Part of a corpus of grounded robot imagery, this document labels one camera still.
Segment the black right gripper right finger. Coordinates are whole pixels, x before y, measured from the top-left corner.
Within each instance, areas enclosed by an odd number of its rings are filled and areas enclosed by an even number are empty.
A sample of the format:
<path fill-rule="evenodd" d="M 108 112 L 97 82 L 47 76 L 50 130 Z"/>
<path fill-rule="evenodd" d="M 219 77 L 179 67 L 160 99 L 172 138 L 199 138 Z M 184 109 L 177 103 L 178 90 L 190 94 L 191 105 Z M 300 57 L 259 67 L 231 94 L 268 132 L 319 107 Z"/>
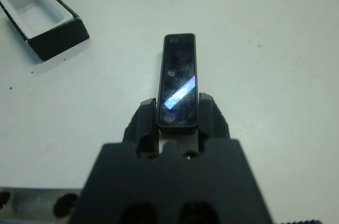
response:
<path fill-rule="evenodd" d="M 229 139 L 229 127 L 213 97 L 199 94 L 198 108 L 198 149 L 204 151 L 205 142 L 212 138 Z"/>

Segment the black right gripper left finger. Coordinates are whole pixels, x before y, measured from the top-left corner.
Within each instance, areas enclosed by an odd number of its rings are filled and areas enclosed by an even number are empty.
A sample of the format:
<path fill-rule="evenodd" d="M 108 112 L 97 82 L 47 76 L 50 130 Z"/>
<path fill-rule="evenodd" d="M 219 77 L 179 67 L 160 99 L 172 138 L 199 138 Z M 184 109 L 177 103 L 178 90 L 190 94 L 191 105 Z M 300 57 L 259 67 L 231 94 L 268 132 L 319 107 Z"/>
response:
<path fill-rule="evenodd" d="M 138 157 L 159 154 L 159 131 L 156 122 L 156 99 L 149 98 L 140 103 L 123 135 L 123 142 L 136 146 Z"/>

